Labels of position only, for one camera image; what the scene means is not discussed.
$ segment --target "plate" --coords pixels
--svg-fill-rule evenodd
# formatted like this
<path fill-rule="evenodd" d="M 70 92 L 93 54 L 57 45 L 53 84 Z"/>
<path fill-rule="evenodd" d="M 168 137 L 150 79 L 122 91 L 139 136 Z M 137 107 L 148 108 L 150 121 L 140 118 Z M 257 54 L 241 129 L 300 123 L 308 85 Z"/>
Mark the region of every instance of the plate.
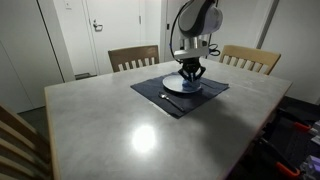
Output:
<path fill-rule="evenodd" d="M 180 75 L 172 75 L 164 78 L 162 80 L 162 84 L 164 87 L 168 88 L 171 91 L 178 92 L 178 93 L 194 93 L 201 89 L 201 86 L 195 89 L 185 89 L 182 86 L 183 77 Z"/>

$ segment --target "spoon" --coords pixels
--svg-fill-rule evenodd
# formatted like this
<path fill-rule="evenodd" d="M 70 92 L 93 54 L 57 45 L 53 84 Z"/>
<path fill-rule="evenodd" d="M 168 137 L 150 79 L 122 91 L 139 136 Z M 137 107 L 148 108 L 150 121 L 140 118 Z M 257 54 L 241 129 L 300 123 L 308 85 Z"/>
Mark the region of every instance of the spoon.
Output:
<path fill-rule="evenodd" d="M 171 100 L 168 95 L 166 95 L 163 92 L 159 92 L 159 97 L 162 99 L 166 99 L 167 101 L 169 101 L 172 105 L 174 105 L 176 108 L 178 108 L 181 112 L 184 112 L 184 109 L 179 106 L 176 102 L 174 102 L 173 100 Z"/>

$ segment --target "gray table top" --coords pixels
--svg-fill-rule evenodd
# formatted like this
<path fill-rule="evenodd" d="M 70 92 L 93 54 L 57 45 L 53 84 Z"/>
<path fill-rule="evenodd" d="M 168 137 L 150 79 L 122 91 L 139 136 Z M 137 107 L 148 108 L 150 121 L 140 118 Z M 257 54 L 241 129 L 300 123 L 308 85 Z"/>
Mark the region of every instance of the gray table top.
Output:
<path fill-rule="evenodd" d="M 203 77 L 230 88 L 180 119 L 130 85 L 176 62 L 45 88 L 56 178 L 223 179 L 291 82 L 201 60 Z"/>

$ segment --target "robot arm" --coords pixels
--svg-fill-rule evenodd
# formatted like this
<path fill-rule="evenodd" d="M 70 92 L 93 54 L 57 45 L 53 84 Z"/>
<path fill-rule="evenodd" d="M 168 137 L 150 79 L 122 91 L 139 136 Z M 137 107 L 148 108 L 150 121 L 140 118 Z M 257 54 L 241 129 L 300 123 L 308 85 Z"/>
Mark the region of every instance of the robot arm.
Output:
<path fill-rule="evenodd" d="M 208 43 L 200 36 L 217 31 L 222 23 L 222 13 L 214 7 L 214 3 L 215 0 L 190 0 L 177 15 L 180 50 L 175 51 L 174 58 L 183 63 L 178 72 L 189 82 L 202 76 L 205 67 L 200 65 L 199 57 L 210 53 Z"/>

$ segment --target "wooden chair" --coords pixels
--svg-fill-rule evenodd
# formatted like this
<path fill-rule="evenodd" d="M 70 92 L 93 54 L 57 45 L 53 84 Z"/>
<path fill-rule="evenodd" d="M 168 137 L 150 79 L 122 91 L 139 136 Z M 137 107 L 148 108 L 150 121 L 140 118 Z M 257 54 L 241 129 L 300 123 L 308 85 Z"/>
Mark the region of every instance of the wooden chair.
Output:
<path fill-rule="evenodd" d="M 255 72 L 263 72 L 269 75 L 281 54 L 267 52 L 260 49 L 253 49 L 235 45 L 226 45 L 220 56 L 221 63 L 224 63 L 225 56 L 228 56 L 226 64 L 248 69 Z"/>
<path fill-rule="evenodd" d="M 0 179 L 50 179 L 49 142 L 0 105 Z"/>
<path fill-rule="evenodd" d="M 149 65 L 159 64 L 157 45 L 110 50 L 108 54 L 113 72 L 120 71 L 119 65 L 122 66 L 123 70 L 127 70 L 133 69 L 133 64 L 135 64 L 136 68 L 139 68 L 141 65 L 146 66 L 147 62 Z"/>

